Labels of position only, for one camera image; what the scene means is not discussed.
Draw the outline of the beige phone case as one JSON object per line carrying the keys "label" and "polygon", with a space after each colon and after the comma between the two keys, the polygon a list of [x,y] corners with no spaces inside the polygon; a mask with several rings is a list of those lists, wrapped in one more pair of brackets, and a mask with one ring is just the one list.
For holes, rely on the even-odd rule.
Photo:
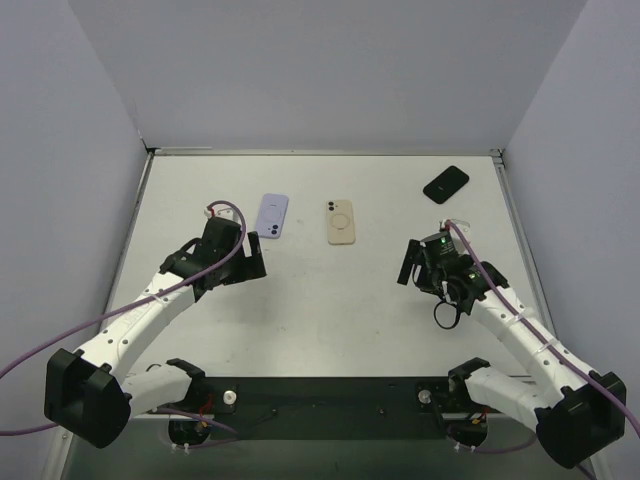
{"label": "beige phone case", "polygon": [[326,203],[327,241],[332,246],[352,245],[356,241],[353,206],[349,200]]}

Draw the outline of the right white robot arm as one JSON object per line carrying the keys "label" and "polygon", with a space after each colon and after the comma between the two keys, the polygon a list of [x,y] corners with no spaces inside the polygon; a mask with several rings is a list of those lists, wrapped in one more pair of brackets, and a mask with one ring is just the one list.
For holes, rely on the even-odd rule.
{"label": "right white robot arm", "polygon": [[410,240],[399,272],[401,285],[451,306],[483,325],[526,370],[518,381],[473,358],[448,374],[449,392],[462,407],[497,410],[531,430],[545,452],[573,468],[625,433],[626,387],[613,372],[601,375],[571,354],[519,300],[507,279],[471,250],[447,224],[422,240]]}

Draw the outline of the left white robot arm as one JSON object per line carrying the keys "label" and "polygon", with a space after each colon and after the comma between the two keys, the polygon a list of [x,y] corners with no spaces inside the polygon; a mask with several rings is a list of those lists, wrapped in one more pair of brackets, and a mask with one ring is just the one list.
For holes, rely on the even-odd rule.
{"label": "left white robot arm", "polygon": [[97,448],[111,444],[128,421],[175,404],[204,402],[205,373],[181,359],[133,375],[130,370],[182,312],[218,287],[265,277],[259,235],[226,218],[210,218],[199,238],[169,255],[132,309],[75,352],[60,349],[47,363],[44,414]]}

